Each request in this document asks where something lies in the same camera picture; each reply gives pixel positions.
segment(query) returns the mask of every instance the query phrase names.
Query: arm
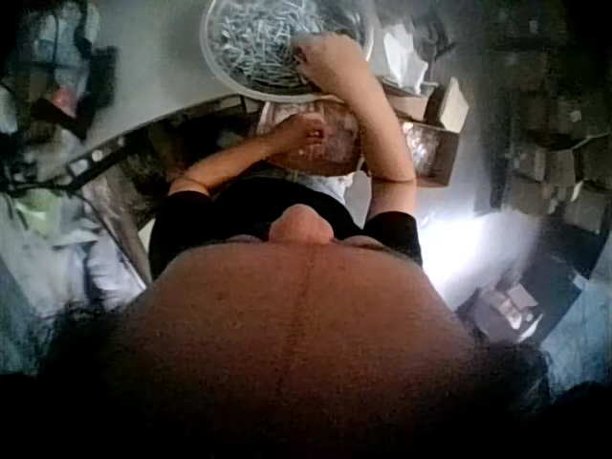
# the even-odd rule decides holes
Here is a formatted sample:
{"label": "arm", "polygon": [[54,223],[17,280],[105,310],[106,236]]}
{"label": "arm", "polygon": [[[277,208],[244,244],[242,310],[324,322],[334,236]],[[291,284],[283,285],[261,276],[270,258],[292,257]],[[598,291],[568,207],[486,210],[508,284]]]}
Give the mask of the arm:
{"label": "arm", "polygon": [[249,139],[196,163],[174,181],[169,194],[196,191],[209,196],[219,186],[272,155],[324,142],[326,132],[324,121],[317,114],[290,117],[269,134]]}
{"label": "arm", "polygon": [[368,220],[389,211],[414,214],[417,187],[412,155],[359,45],[333,33],[301,36],[296,45],[305,59],[300,72],[343,99],[360,122],[363,156],[372,174]]}

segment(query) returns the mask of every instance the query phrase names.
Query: pile of screws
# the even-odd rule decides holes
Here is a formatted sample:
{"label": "pile of screws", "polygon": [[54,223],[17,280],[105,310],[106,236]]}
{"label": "pile of screws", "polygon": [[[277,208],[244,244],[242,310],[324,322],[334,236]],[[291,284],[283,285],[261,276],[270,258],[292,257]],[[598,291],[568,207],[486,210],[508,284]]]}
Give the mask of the pile of screws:
{"label": "pile of screws", "polygon": [[278,89],[304,87],[295,69],[292,37],[297,33],[346,33],[337,18],[320,11],[316,0],[229,0],[216,19],[210,47],[230,75]]}

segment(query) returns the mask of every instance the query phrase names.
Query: cloth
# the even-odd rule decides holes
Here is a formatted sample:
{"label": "cloth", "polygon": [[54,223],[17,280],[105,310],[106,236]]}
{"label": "cloth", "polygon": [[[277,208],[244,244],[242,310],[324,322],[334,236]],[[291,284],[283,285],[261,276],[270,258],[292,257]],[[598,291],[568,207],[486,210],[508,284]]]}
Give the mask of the cloth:
{"label": "cloth", "polygon": [[284,180],[249,178],[228,187],[214,202],[194,191],[165,199],[151,234],[153,277],[159,277],[182,252],[210,241],[239,234],[267,240],[271,224],[296,204],[313,208],[329,222],[339,240],[366,235],[423,264],[416,221],[408,214],[384,213],[360,229],[346,207],[324,193]]}
{"label": "cloth", "polygon": [[312,191],[327,194],[341,204],[346,205],[344,195],[346,190],[353,184],[355,174],[344,175],[341,177],[323,177],[311,175],[296,170],[278,167],[269,163],[259,163],[245,172],[240,180],[252,179],[255,177],[268,179],[281,179],[287,182],[294,182],[306,186]]}

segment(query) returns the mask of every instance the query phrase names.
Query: black shirt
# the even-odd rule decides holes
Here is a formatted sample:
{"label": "black shirt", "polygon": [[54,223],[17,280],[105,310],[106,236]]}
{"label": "black shirt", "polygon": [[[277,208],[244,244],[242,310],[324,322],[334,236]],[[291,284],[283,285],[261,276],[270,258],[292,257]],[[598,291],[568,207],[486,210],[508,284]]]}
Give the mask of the black shirt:
{"label": "black shirt", "polygon": [[401,212],[376,216],[360,229],[334,198],[306,186],[279,179],[251,178],[237,182],[213,202],[206,195],[184,191],[165,198],[149,247],[151,272],[157,278],[183,251],[239,234],[268,239],[271,224],[289,207],[303,204],[327,220],[339,240],[364,235],[423,264],[414,218]]}

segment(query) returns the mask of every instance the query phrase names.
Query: hand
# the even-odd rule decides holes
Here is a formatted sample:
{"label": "hand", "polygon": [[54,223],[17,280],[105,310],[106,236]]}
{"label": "hand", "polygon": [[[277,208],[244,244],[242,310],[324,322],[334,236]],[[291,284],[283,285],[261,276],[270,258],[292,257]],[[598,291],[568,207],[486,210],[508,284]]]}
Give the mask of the hand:
{"label": "hand", "polygon": [[331,135],[319,113],[293,115],[264,136],[273,154],[289,153],[310,145],[321,145]]}
{"label": "hand", "polygon": [[351,103],[380,85],[352,38],[337,33],[300,33],[294,38],[299,72],[326,93]]}

